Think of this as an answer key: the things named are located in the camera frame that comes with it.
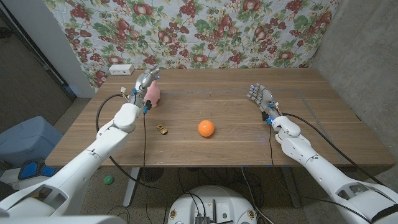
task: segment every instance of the pink pig toy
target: pink pig toy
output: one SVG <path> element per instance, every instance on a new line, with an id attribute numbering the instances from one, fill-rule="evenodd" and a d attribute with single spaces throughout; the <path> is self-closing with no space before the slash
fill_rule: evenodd
<path id="1" fill-rule="evenodd" d="M 152 107 L 156 107 L 156 103 L 160 99 L 160 88 L 157 86 L 156 81 L 153 81 L 150 87 L 148 87 L 148 92 L 145 95 L 144 99 L 150 100 Z"/>

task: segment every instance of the floral fabric backdrop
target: floral fabric backdrop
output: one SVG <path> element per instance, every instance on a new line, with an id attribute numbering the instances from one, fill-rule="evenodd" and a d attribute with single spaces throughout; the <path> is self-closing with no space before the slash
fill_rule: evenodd
<path id="1" fill-rule="evenodd" d="M 340 0 L 44 0 L 93 88 L 136 69 L 307 67 Z"/>

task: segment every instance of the blue plastic bin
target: blue plastic bin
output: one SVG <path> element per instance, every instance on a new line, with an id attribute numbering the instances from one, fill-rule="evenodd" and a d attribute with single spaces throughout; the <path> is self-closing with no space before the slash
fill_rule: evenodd
<path id="1" fill-rule="evenodd" d="M 43 117 L 21 122 L 0 134 L 0 160 L 18 168 L 25 161 L 47 158 L 62 134 Z"/>

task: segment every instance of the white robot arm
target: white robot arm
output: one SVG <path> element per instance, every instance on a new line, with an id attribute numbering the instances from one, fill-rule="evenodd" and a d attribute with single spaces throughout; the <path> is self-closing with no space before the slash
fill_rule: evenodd
<path id="1" fill-rule="evenodd" d="M 98 131 L 96 140 L 53 177 L 20 190 L 0 202 L 0 217 L 57 217 L 72 214 L 73 196 L 89 181 L 97 168 L 115 152 L 122 149 L 135 129 L 141 110 L 146 113 L 144 100 L 147 87 L 159 72 L 146 70 L 136 82 L 127 102 L 114 119 Z"/>
<path id="2" fill-rule="evenodd" d="M 277 131 L 275 138 L 283 152 L 294 159 L 312 175 L 332 201 L 358 212 L 357 214 L 337 206 L 348 223 L 398 223 L 398 194 L 380 185 L 370 184 L 347 177 L 333 164 L 319 155 L 308 139 L 301 135 L 298 125 L 279 111 L 271 92 L 257 83 L 248 97 L 265 111 L 268 123 Z"/>

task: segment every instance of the power strip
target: power strip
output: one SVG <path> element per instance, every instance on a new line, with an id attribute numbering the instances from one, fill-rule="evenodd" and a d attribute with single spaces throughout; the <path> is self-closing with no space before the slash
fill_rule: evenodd
<path id="1" fill-rule="evenodd" d="M 109 68 L 111 75 L 131 75 L 134 71 L 134 66 L 132 65 L 112 65 Z"/>

